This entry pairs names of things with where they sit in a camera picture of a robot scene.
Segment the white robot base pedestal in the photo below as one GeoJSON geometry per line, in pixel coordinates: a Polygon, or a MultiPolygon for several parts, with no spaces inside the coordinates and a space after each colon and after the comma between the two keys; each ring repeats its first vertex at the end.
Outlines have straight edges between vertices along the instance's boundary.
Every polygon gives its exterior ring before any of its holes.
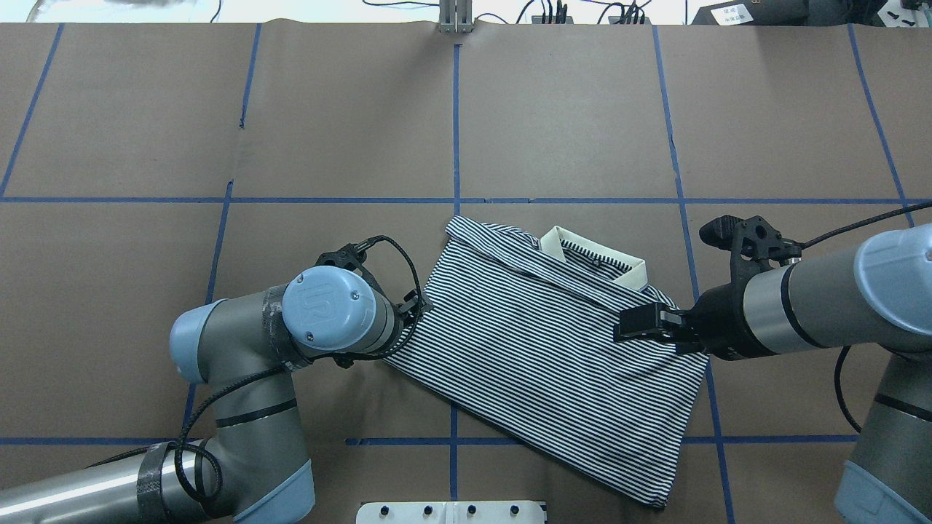
{"type": "Polygon", "coordinates": [[[548,523],[543,501],[383,501],[360,505],[356,523],[548,523]]]}

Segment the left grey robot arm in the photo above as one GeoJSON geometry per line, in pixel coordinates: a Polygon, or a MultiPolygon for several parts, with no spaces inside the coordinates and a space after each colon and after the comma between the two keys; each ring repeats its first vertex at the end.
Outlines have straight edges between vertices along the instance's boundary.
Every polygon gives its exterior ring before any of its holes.
{"type": "Polygon", "coordinates": [[[184,312],[170,332],[178,372],[210,395],[176,438],[2,491],[4,523],[296,523],[315,504],[292,374],[349,368],[406,347],[429,299],[403,301],[364,266],[383,235],[323,253],[285,285],[184,312]]]}

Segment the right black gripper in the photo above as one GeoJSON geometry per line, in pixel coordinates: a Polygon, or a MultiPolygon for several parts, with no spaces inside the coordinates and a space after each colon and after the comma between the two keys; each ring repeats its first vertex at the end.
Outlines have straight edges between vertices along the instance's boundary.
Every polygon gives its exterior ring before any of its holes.
{"type": "Polygon", "coordinates": [[[703,292],[689,311],[649,303],[620,311],[613,341],[678,344],[678,354],[746,360],[796,354],[803,331],[789,299],[792,266],[803,244],[760,216],[723,215],[702,226],[706,245],[730,255],[731,282],[703,292]]]}

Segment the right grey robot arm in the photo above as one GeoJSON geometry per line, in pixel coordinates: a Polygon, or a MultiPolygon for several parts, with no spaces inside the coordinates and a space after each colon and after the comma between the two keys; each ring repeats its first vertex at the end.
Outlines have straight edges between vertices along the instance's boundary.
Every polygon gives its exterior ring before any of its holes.
{"type": "Polygon", "coordinates": [[[759,216],[720,216],[700,237],[731,255],[731,282],[688,311],[660,303],[622,311],[615,341],[670,343],[679,354],[729,361],[865,343],[886,349],[888,366],[834,504],[848,523],[928,523],[930,226],[809,259],[809,243],[759,216]]]}

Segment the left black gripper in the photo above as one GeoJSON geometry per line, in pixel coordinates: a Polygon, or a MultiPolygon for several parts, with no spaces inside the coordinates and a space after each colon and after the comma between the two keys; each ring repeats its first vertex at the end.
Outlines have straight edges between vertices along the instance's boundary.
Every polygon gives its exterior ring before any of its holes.
{"type": "MultiPolygon", "coordinates": [[[[372,245],[344,245],[337,251],[322,253],[315,261],[316,266],[335,266],[350,271],[361,278],[377,295],[386,298],[382,286],[377,282],[375,275],[364,266],[367,255],[366,252],[373,248],[372,245]]],[[[423,318],[426,313],[432,311],[433,303],[429,296],[422,296],[419,291],[419,275],[416,266],[405,249],[400,245],[394,245],[394,249],[400,253],[405,260],[407,268],[411,272],[411,277],[415,285],[414,289],[403,297],[403,301],[398,303],[389,302],[387,305],[392,312],[394,325],[388,341],[376,342],[372,351],[363,352],[360,349],[353,349],[344,352],[341,356],[333,356],[333,361],[337,365],[353,365],[362,361],[386,360],[390,356],[398,354],[401,349],[409,345],[409,341],[415,335],[419,319],[423,318]]]]}

